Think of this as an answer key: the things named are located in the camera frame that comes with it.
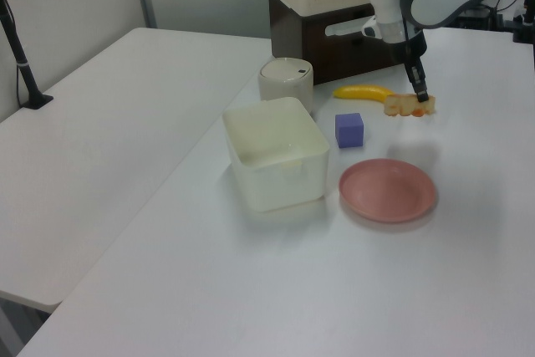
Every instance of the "white tabletop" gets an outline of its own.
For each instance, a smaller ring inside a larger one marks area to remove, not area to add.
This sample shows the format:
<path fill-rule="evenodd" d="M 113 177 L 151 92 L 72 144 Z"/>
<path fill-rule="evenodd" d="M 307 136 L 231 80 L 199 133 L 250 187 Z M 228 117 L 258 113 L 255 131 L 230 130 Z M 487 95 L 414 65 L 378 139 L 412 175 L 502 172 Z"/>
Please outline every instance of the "white tabletop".
<path fill-rule="evenodd" d="M 435 115 L 330 96 L 361 82 L 410 92 L 401 67 L 318 86 L 326 197 L 263 214 L 242 203 L 217 120 L 20 356 L 535 355 L 532 48 L 426 37 Z M 251 79 L 232 107 L 257 101 Z M 334 116 L 349 112 L 364 147 L 339 150 Z M 341 173 L 375 157 L 424 169 L 436 209 L 389 226 L 341 205 Z"/>
<path fill-rule="evenodd" d="M 3 121 L 0 297 L 54 310 L 269 55 L 136 29 Z"/>

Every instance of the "purple cube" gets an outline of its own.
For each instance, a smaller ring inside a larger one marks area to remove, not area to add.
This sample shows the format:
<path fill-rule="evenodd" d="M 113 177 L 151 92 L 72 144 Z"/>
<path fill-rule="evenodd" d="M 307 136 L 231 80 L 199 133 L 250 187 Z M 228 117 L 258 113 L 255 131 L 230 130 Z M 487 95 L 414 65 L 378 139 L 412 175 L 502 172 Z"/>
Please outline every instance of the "purple cube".
<path fill-rule="evenodd" d="M 360 113 L 348 113 L 335 117 L 336 141 L 339 148 L 364 144 L 364 122 Z"/>

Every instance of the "pink plate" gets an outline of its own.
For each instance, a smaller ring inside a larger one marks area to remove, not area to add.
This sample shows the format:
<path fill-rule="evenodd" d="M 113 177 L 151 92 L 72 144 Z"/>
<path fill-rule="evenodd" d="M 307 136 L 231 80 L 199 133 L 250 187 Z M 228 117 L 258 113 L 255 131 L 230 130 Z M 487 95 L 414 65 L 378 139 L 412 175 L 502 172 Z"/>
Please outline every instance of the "pink plate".
<path fill-rule="evenodd" d="M 428 175 L 410 163 L 371 159 L 340 177 L 340 196 L 355 212 L 378 222 L 399 223 L 421 217 L 436 201 Z"/>

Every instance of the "plastic container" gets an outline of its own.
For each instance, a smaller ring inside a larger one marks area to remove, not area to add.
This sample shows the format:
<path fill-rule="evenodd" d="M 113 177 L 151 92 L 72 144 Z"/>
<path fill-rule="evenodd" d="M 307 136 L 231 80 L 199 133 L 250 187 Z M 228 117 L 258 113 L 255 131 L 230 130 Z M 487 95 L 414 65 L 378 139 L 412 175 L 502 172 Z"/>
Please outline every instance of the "plastic container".
<path fill-rule="evenodd" d="M 306 60 L 280 58 L 265 64 L 258 73 L 261 100 L 297 98 L 311 113 L 314 102 L 312 64 Z"/>
<path fill-rule="evenodd" d="M 265 212 L 320 198 L 329 143 L 295 98 L 223 113 L 232 169 L 247 204 Z"/>

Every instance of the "dark brown base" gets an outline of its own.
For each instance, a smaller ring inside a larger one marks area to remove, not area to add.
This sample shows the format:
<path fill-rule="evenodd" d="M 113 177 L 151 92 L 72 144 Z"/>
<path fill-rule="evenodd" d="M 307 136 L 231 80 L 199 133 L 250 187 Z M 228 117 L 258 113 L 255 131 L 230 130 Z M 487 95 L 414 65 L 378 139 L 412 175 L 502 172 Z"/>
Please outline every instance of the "dark brown base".
<path fill-rule="evenodd" d="M 326 36 L 329 25 L 371 17 L 370 4 L 334 12 L 301 17 L 280 0 L 269 0 L 272 54 L 276 58 L 296 58 L 310 62 L 314 84 L 367 73 L 395 63 L 388 45 L 361 33 Z"/>

